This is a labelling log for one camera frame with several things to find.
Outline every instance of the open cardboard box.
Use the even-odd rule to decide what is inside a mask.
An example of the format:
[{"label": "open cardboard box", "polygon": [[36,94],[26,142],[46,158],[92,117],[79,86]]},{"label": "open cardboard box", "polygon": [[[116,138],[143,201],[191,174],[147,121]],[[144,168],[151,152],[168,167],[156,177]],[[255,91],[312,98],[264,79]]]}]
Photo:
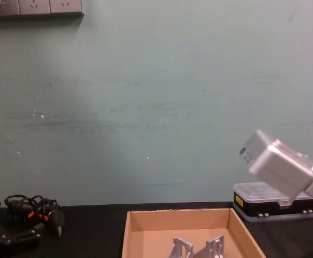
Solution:
[{"label": "open cardboard box", "polygon": [[224,234],[224,258],[265,258],[233,209],[128,212],[122,258],[168,258],[178,237],[202,249]]}]

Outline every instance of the wall socket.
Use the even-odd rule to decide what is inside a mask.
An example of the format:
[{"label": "wall socket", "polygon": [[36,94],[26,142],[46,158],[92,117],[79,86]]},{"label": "wall socket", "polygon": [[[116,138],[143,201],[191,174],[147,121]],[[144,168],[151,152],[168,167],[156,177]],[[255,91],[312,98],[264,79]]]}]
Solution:
[{"label": "wall socket", "polygon": [[0,0],[0,17],[83,15],[81,0]]},{"label": "wall socket", "polygon": [[0,17],[20,15],[18,0],[0,0]]},{"label": "wall socket", "polygon": [[19,0],[20,15],[49,15],[49,0]]},{"label": "wall socket", "polygon": [[50,0],[52,14],[82,13],[81,0]]}]

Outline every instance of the aluminum bracket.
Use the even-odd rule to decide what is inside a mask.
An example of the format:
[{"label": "aluminum bracket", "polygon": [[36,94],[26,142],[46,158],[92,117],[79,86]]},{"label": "aluminum bracket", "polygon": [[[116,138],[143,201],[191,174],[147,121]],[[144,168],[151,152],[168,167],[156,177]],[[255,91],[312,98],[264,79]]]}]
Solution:
[{"label": "aluminum bracket", "polygon": [[174,238],[174,246],[168,258],[224,258],[224,235],[206,241],[206,247],[196,253],[193,251],[193,244]]}]

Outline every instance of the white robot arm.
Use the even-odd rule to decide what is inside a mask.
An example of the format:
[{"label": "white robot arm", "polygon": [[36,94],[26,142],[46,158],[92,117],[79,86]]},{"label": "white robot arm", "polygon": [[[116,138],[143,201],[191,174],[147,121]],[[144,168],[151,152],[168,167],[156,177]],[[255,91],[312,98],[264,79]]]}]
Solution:
[{"label": "white robot arm", "polygon": [[313,161],[257,130],[240,151],[249,172],[290,200],[300,192],[313,197]]}]

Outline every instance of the light blue wall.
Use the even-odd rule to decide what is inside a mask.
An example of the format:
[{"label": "light blue wall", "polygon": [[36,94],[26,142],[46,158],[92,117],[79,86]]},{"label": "light blue wall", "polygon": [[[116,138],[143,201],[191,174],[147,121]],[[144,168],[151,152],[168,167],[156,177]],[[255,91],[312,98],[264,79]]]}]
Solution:
[{"label": "light blue wall", "polygon": [[0,22],[1,200],[231,200],[257,128],[313,157],[313,1],[83,2]]}]

